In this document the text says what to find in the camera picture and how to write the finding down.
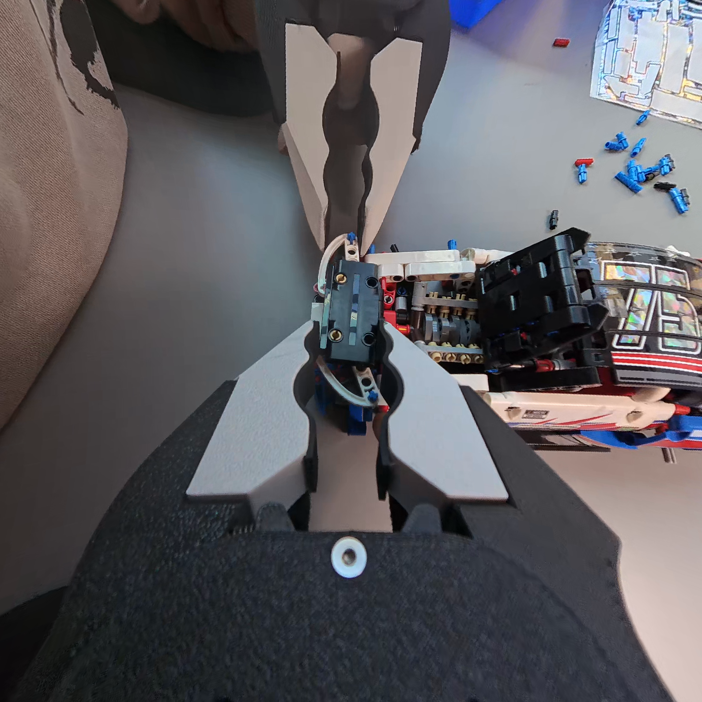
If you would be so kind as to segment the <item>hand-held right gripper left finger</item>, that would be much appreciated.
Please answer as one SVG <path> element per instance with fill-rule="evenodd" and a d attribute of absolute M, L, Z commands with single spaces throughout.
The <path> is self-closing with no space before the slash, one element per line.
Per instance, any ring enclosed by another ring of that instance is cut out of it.
<path fill-rule="evenodd" d="M 290 508 L 316 489 L 314 394 L 319 324 L 306 321 L 236 380 L 188 486 L 200 501 Z"/>

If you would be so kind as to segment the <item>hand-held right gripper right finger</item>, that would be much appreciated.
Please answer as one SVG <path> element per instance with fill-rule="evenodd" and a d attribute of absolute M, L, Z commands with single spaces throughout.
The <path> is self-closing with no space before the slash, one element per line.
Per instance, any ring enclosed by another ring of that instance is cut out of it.
<path fill-rule="evenodd" d="M 508 492 L 458 383 L 398 329 L 383 324 L 379 494 L 410 513 L 506 503 Z"/>

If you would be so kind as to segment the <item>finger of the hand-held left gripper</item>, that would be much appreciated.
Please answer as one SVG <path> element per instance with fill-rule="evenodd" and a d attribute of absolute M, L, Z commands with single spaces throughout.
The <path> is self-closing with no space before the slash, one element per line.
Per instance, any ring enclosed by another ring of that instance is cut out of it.
<path fill-rule="evenodd" d="M 378 132 L 370 148 L 371 188 L 365 200 L 362 245 L 373 243 L 415 144 L 414 117 L 422 43 L 394 39 L 371 61 L 370 87 Z"/>
<path fill-rule="evenodd" d="M 286 120 L 282 133 L 311 232 L 325 248 L 329 198 L 324 170 L 329 145 L 323 112 L 336 84 L 337 57 L 316 28 L 285 26 Z"/>

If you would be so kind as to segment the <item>brick-built toy race car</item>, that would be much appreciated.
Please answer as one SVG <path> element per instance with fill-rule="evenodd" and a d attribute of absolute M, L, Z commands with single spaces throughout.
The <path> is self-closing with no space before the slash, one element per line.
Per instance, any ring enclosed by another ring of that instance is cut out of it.
<path fill-rule="evenodd" d="M 314 290 L 315 401 L 344 408 L 350 435 L 382 411 L 386 323 L 533 449 L 701 450 L 701 260 L 673 246 L 572 227 L 517 252 L 362 254 L 346 233 Z"/>

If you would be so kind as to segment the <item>blue plastic container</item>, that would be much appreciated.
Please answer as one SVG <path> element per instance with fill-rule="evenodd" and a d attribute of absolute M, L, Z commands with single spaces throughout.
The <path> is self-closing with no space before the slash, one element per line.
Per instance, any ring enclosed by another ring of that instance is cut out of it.
<path fill-rule="evenodd" d="M 470 29 L 500 3 L 500 0 L 450 0 L 449 10 L 451 19 L 458 26 L 465 29 Z"/>

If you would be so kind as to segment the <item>holographic sticker sheet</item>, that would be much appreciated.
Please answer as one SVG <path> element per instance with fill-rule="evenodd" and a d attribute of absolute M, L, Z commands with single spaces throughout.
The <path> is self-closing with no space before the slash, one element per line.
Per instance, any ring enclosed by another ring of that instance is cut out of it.
<path fill-rule="evenodd" d="M 590 96 L 701 128 L 701 2 L 610 1 Z"/>

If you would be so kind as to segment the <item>pile of blue connector pins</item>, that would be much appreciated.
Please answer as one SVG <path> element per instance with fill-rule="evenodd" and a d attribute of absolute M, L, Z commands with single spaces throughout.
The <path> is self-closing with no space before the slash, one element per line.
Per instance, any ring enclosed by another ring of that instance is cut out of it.
<path fill-rule="evenodd" d="M 604 144 L 604 150 L 612 153 L 627 153 L 627 161 L 623 169 L 618 171 L 614 179 L 624 185 L 634 194 L 643 192 L 645 187 L 656 182 L 672 182 L 668 180 L 676 169 L 675 160 L 670 153 L 663 154 L 655 163 L 650 166 L 645 166 L 639 161 L 639 156 L 642 153 L 646 144 L 646 137 L 641 137 L 634 144 L 630 144 L 627 135 L 620 131 Z M 690 197 L 688 190 L 679 185 L 667 194 L 672 202 L 672 206 L 679 215 L 684 215 L 690 209 Z"/>

